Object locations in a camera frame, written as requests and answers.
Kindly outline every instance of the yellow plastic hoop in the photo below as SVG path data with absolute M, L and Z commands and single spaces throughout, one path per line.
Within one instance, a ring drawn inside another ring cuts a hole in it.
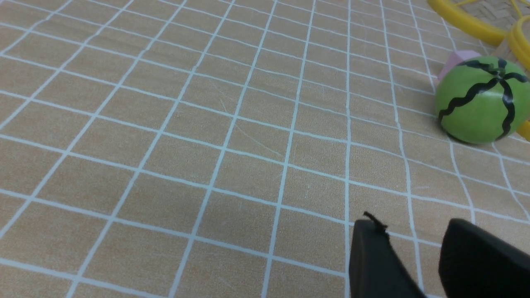
M 506 37 L 505 30 L 469 15 L 450 0 L 427 0 L 427 3 L 451 25 L 492 46 L 499 46 Z

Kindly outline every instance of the black stripe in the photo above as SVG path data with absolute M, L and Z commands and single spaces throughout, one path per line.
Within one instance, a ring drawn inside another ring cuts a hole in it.
M 504 93 L 502 94 L 502 102 L 508 110 L 508 114 L 502 122 L 502 134 L 497 139 L 504 138 L 510 132 L 511 123 L 515 119 L 514 95 L 511 91 L 510 84 L 508 84 L 506 81 L 500 81 L 499 83 L 504 88 Z
M 467 94 L 464 97 L 455 97 L 451 99 L 449 105 L 447 106 L 447 109 L 441 110 L 440 113 L 438 113 L 438 121 L 441 122 L 444 116 L 449 116 L 455 110 L 455 108 L 468 104 L 478 94 L 486 92 L 487 90 L 490 90 L 491 88 L 495 87 L 498 82 L 499 80 L 494 77 L 488 83 L 474 84 L 473 86 L 471 86 L 471 88 L 469 88 Z
M 522 75 L 522 74 L 518 74 L 518 73 L 509 73 L 509 74 L 506 74 L 504 76 L 504 80 L 507 81 L 511 78 L 514 78 L 518 81 L 520 81 L 521 83 L 526 83 L 528 82 L 528 77 L 525 76 L 525 75 Z
M 497 76 L 497 72 L 496 71 L 490 71 L 491 65 L 486 64 L 486 63 L 481 63 L 478 60 L 469 60 L 469 61 L 460 62 L 456 66 L 467 66 L 467 67 L 471 67 L 471 68 L 477 68 L 477 69 L 481 69 L 481 70 L 483 70 L 483 71 L 485 71 L 485 72 L 487 72 L 487 73 L 489 73 L 491 75 Z
M 506 68 L 506 65 L 508 65 L 508 62 L 502 58 L 499 58 L 499 68 Z

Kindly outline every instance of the green ball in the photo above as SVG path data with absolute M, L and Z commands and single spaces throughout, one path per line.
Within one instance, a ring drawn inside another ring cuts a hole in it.
M 471 144 L 494 142 L 530 118 L 530 82 L 519 66 L 502 58 L 466 60 L 440 82 L 436 115 L 456 139 Z

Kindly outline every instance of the grid pattern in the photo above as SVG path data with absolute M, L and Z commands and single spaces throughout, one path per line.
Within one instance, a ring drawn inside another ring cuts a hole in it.
M 466 218 L 528 251 L 528 145 L 434 125 L 422 0 L 0 1 L 0 293 L 349 297 L 365 210 L 430 296 Z

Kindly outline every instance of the toy fruit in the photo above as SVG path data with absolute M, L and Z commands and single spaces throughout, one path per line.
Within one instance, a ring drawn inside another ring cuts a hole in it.
M 512 62 L 492 56 L 456 65 L 436 91 L 436 114 L 452 137 L 491 143 L 530 118 L 530 82 Z

